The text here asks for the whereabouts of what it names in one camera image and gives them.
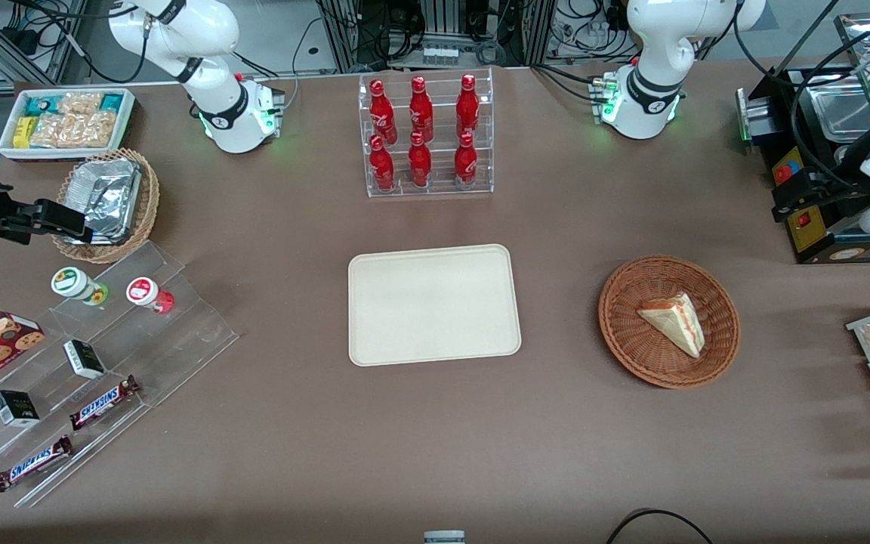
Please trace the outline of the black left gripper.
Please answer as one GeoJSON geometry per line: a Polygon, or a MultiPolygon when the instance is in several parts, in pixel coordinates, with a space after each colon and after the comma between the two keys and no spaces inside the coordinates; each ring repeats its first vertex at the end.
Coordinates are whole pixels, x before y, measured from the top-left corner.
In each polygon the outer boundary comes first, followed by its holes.
{"type": "Polygon", "coordinates": [[[809,206],[826,206],[848,196],[846,184],[836,182],[817,169],[802,168],[773,188],[771,215],[774,223],[783,223],[809,206]]]}

